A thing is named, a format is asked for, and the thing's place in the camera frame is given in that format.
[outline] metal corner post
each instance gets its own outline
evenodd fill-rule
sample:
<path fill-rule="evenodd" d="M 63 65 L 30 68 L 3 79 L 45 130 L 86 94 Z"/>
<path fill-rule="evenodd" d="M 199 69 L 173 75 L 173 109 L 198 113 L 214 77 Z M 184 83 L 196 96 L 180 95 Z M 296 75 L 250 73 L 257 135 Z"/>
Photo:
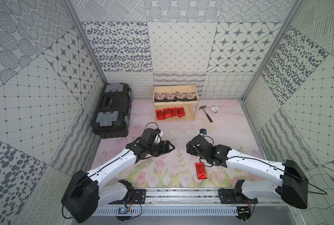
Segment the metal corner post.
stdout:
<path fill-rule="evenodd" d="M 101 69 L 97 57 L 95 55 L 95 52 L 92 49 L 92 46 L 88 40 L 88 37 L 86 35 L 86 33 L 84 32 L 84 29 L 82 27 L 81 22 L 79 21 L 79 18 L 77 16 L 77 13 L 75 12 L 75 8 L 73 6 L 73 4 L 70 2 L 70 0 L 61 0 L 64 8 L 66 9 L 75 29 L 77 30 L 77 33 L 80 34 L 80 38 L 83 40 L 85 46 L 87 47 L 87 52 L 90 55 L 91 59 L 92 59 L 92 63 L 94 65 L 94 67 L 96 68 L 96 70 L 98 71 L 99 76 L 101 77 L 101 79 L 103 80 L 104 84 L 107 85 L 107 79 L 105 78 L 104 74 L 103 74 L 103 70 Z"/>
<path fill-rule="evenodd" d="M 271 47 L 269 48 L 269 51 L 267 52 L 266 56 L 264 57 L 260 67 L 257 69 L 252 81 L 249 83 L 247 90 L 244 92 L 244 94 L 242 95 L 241 99 L 244 101 L 246 99 L 246 97 L 248 96 L 250 90 L 252 89 L 252 87 L 254 86 L 254 83 L 256 82 L 257 78 L 262 74 L 264 68 L 266 67 L 266 65 L 268 64 L 269 60 L 272 58 L 272 55 L 274 53 L 274 51 L 277 49 L 277 46 L 279 44 L 279 42 L 282 40 L 282 38 L 284 37 L 286 31 L 289 29 L 289 27 L 291 26 L 294 17 L 296 16 L 296 14 L 299 12 L 299 10 L 301 9 L 301 7 L 303 6 L 305 0 L 295 0 L 291 11 L 289 12 L 289 14 L 287 15 L 286 19 L 284 20 L 278 34 L 277 37 L 274 39 Z"/>

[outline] black cable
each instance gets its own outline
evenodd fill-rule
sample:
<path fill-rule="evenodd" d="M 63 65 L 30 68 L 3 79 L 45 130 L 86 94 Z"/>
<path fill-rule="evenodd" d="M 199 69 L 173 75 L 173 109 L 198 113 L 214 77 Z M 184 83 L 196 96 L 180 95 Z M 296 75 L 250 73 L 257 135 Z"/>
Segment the black cable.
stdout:
<path fill-rule="evenodd" d="M 155 122 L 151 122 L 151 123 L 147 123 L 147 125 L 148 124 L 156 124 L 156 123 Z M 146 129 L 147 125 L 145 126 L 145 129 Z M 158 124 L 156 124 L 156 125 L 157 125 L 157 129 L 159 129 Z"/>
<path fill-rule="evenodd" d="M 134 219 L 134 218 L 136 218 L 136 217 L 139 217 L 140 215 L 142 215 L 142 206 L 141 206 L 141 204 L 140 204 L 140 203 L 138 203 L 138 204 L 139 204 L 139 205 L 140 205 L 140 207 L 141 207 L 141 213 L 140 213 L 138 216 L 135 216 L 135 217 L 129 218 L 129 219 L 127 219 L 127 220 Z"/>
<path fill-rule="evenodd" d="M 249 157 L 241 157 L 241 156 L 233 156 L 233 157 L 231 157 L 231 158 L 229 158 L 229 159 L 227 159 L 227 160 L 230 160 L 230 159 L 232 159 L 232 158 L 243 158 L 243 159 L 257 160 L 257 161 L 262 162 L 262 163 L 264 163 L 264 164 L 267 164 L 267 165 L 269 165 L 269 166 L 271 166 L 271 167 L 273 167 L 273 168 L 275 168 L 275 169 L 278 169 L 278 170 L 280 170 L 280 171 L 283 171 L 283 172 L 285 172 L 285 173 L 287 173 L 287 174 L 289 174 L 289 175 L 291 175 L 291 176 L 294 176 L 295 178 L 298 178 L 298 179 L 300 179 L 300 180 L 303 181 L 303 182 L 306 182 L 305 180 L 303 180 L 303 179 L 301 179 L 301 178 L 299 178 L 299 177 L 297 177 L 297 176 L 295 176 L 295 175 L 293 175 L 293 174 L 291 174 L 291 173 L 289 173 L 289 172 L 287 172 L 287 171 L 285 171 L 285 170 L 282 170 L 282 169 L 280 169 L 280 168 L 278 168 L 278 167 L 276 167 L 276 166 L 273 166 L 273 165 L 271 165 L 271 164 L 269 164 L 269 163 L 266 163 L 266 162 L 264 162 L 264 161 L 262 161 L 262 160 L 259 160 L 259 159 L 249 158 Z M 308 183 L 308 184 L 311 185 L 311 186 L 313 186 L 313 187 L 315 187 L 315 188 L 317 188 L 318 190 L 324 192 L 324 193 L 318 193 L 318 192 L 312 192 L 312 191 L 309 191 L 310 193 L 324 194 L 324 195 L 328 194 L 327 192 L 325 192 L 324 190 L 320 189 L 319 187 L 317 187 L 317 186 L 315 186 L 315 185 L 313 185 L 313 184 L 311 184 L 311 183 Z"/>
<path fill-rule="evenodd" d="M 199 157 L 199 162 L 202 164 L 201 157 Z M 202 165 L 206 166 L 205 164 L 202 164 Z M 212 166 L 214 166 L 214 164 L 212 164 L 211 166 L 206 166 L 206 167 L 212 167 Z"/>
<path fill-rule="evenodd" d="M 94 174 L 92 174 L 91 176 L 87 177 L 87 178 L 84 179 L 83 181 L 87 180 L 88 178 L 92 177 L 93 175 L 96 175 L 96 174 L 97 174 L 98 172 L 100 172 L 103 168 L 105 168 L 106 166 L 110 165 L 111 163 L 113 163 L 113 162 L 119 160 L 120 158 L 122 158 L 123 156 L 125 156 L 128 152 L 126 152 L 124 155 L 118 157 L 117 159 L 113 160 L 113 161 L 110 162 L 109 164 L 105 165 L 105 166 L 102 167 L 99 171 L 97 171 L 96 173 L 94 173 Z M 65 218 L 65 219 L 72 219 L 72 218 L 73 218 L 73 216 L 72 216 L 72 217 L 65 217 L 65 215 L 64 215 L 64 213 L 63 213 L 64 204 L 66 203 L 66 200 L 67 200 L 68 196 L 69 196 L 69 195 L 76 189 L 76 187 L 78 187 L 83 181 L 79 182 L 79 184 L 77 184 L 77 185 L 70 191 L 70 193 L 67 195 L 67 197 L 64 199 L 63 204 L 62 204 L 62 216 L 63 216 L 63 218 Z"/>

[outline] pink flower print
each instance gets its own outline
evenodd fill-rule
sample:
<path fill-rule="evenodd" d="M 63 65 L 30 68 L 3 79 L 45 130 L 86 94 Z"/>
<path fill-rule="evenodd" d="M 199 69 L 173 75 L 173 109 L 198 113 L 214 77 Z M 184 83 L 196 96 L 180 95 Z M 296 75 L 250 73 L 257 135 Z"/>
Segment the pink flower print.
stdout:
<path fill-rule="evenodd" d="M 144 182 L 146 182 L 146 173 L 145 172 L 140 172 L 137 176 L 137 182 L 139 184 L 143 184 Z"/>

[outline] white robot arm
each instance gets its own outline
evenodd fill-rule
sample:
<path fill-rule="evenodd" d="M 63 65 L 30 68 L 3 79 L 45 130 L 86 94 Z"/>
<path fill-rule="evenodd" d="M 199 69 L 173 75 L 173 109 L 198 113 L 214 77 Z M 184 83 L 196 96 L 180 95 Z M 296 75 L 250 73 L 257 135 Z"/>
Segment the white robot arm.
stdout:
<path fill-rule="evenodd" d="M 105 185 L 124 169 L 146 159 L 146 155 L 157 157 L 175 149 L 169 141 L 162 141 L 160 129 L 147 128 L 141 137 L 126 145 L 126 148 L 105 164 L 88 172 L 76 172 L 61 199 L 62 215 L 65 207 L 78 223 L 84 222 L 99 207 L 114 201 L 125 203 L 132 200 L 133 186 L 120 180 L 114 185 Z"/>

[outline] red foil bag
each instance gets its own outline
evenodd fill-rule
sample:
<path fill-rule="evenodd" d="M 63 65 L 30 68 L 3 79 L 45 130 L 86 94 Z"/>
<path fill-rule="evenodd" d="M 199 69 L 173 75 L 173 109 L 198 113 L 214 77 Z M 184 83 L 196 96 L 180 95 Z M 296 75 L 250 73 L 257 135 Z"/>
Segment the red foil bag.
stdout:
<path fill-rule="evenodd" d="M 165 119 L 163 111 L 161 109 L 156 110 L 157 119 Z"/>
<path fill-rule="evenodd" d="M 170 115 L 171 117 L 176 116 L 176 115 L 178 116 L 178 111 L 176 107 L 170 108 Z"/>
<path fill-rule="evenodd" d="M 170 114 L 170 110 L 169 110 L 169 108 L 165 108 L 165 109 L 163 109 L 163 114 L 164 114 L 164 117 L 165 117 L 165 118 L 172 117 L 171 114 Z"/>
<path fill-rule="evenodd" d="M 182 117 L 182 116 L 185 116 L 186 113 L 185 113 L 185 109 L 183 107 L 179 107 L 177 108 L 177 111 L 178 111 L 178 116 L 179 117 Z"/>
<path fill-rule="evenodd" d="M 204 162 L 196 162 L 196 171 L 198 180 L 207 179 L 206 168 L 204 167 Z"/>

